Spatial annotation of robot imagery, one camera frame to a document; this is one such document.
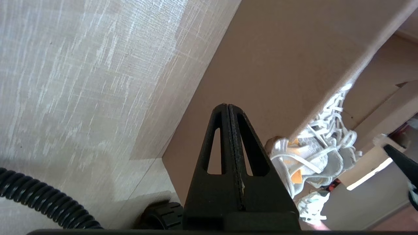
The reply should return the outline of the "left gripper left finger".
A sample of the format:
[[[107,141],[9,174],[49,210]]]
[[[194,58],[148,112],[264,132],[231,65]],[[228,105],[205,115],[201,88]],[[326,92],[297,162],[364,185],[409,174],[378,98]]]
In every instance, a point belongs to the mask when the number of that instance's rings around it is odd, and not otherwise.
[[[242,168],[232,104],[213,109],[184,204],[184,229],[225,229],[226,219],[244,210]],[[221,174],[209,174],[215,132],[220,132]]]

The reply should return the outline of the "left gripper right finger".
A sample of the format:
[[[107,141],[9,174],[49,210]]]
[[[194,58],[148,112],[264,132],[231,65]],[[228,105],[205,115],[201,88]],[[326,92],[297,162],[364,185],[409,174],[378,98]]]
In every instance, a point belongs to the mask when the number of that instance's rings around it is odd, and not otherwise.
[[[245,112],[232,104],[228,105],[228,111],[240,210],[297,214],[293,200]]]

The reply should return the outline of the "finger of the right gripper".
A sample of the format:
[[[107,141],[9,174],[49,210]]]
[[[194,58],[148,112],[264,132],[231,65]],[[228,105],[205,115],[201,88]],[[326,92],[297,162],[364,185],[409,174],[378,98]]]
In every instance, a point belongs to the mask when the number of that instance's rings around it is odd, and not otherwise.
[[[409,180],[409,202],[418,208],[418,164],[395,147],[385,144],[384,151]]]

